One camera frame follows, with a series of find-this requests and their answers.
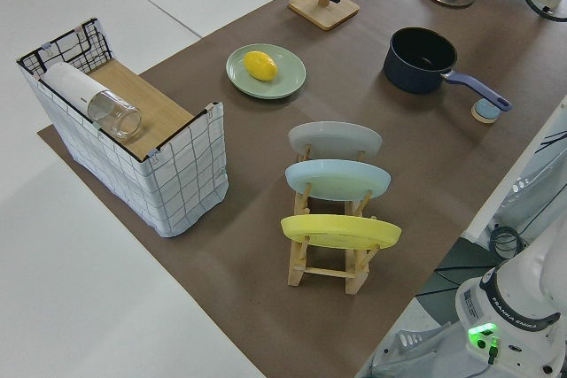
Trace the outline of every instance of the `brown paper mat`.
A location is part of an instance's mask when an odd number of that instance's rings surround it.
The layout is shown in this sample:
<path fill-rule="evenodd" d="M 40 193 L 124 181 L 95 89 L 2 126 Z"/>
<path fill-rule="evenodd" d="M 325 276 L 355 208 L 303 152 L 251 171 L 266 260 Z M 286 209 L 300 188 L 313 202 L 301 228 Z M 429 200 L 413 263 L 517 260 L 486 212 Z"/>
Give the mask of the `brown paper mat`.
<path fill-rule="evenodd" d="M 184 235 L 159 238 L 71 160 L 53 127 L 40 132 L 268 378 L 354 376 L 567 87 L 557 43 L 567 26 L 543 22 L 523 0 L 477 0 L 464 10 L 430 0 L 354 1 L 358 15 L 324 32 L 288 9 L 289 0 L 275 0 L 143 74 L 188 111 L 225 105 L 229 193 Z M 391 34 L 410 26 L 452 41 L 457 70 L 499 91 L 513 112 L 484 125 L 470 116 L 478 96 L 466 88 L 444 84 L 416 96 L 393 87 L 382 64 Z M 255 42 L 303 60 L 299 93 L 262 101 L 232 86 L 227 57 Z M 370 162 L 391 173 L 392 185 L 366 214 L 403 231 L 371 261 L 356 296 L 330 277 L 286 285 L 290 244 L 279 220 L 292 213 L 284 170 L 296 159 L 287 132 L 314 120 L 361 124 L 384 138 Z M 343 259 L 329 250 L 315 257 L 324 266 Z"/>

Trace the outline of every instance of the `pot handle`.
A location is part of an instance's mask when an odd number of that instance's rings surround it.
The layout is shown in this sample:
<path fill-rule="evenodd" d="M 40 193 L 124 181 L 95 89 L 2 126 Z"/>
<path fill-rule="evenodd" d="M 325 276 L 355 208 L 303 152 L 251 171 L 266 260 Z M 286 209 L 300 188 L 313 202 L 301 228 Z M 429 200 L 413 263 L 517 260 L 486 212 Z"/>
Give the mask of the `pot handle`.
<path fill-rule="evenodd" d="M 441 77 L 443 77 L 447 83 L 462 84 L 473 89 L 501 111 L 510 111 L 512 109 L 512 104 L 509 101 L 498 95 L 482 81 L 479 81 L 470 75 L 457 73 L 456 71 L 449 71 L 448 73 L 442 73 Z"/>

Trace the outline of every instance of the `wooden block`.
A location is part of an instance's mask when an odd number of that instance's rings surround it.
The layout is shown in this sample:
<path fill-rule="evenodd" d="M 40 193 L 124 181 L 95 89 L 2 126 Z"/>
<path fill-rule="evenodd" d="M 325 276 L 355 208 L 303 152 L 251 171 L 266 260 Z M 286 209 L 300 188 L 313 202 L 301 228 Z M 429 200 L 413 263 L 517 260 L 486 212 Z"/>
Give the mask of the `wooden block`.
<path fill-rule="evenodd" d="M 140 161 L 193 119 L 190 113 L 116 59 L 105 62 L 89 76 L 140 110 L 140 129 L 126 141 L 119 141 Z"/>
<path fill-rule="evenodd" d="M 350 0 L 341 0 L 338 4 L 329 2 L 326 6 L 321 5 L 320 0 L 291 0 L 288 6 L 325 31 L 353 17 L 360 10 L 360 6 Z"/>

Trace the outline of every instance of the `white cylinder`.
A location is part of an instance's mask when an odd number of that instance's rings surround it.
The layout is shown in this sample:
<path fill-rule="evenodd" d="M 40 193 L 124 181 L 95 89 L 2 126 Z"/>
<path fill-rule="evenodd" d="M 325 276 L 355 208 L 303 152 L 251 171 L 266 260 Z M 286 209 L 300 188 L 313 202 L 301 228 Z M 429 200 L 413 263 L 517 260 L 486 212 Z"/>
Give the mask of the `white cylinder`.
<path fill-rule="evenodd" d="M 51 66 L 43 81 L 109 135 L 126 139 L 140 127 L 142 117 L 135 106 L 66 62 Z"/>

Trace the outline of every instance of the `lemon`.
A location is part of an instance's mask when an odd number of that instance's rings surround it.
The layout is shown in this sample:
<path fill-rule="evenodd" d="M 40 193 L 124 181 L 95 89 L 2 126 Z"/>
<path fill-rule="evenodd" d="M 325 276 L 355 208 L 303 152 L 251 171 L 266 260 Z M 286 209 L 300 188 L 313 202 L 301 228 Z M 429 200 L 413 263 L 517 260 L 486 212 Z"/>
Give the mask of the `lemon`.
<path fill-rule="evenodd" d="M 246 71 L 255 79 L 270 81 L 277 75 L 277 65 L 267 53 L 251 50 L 245 54 L 244 64 Z"/>

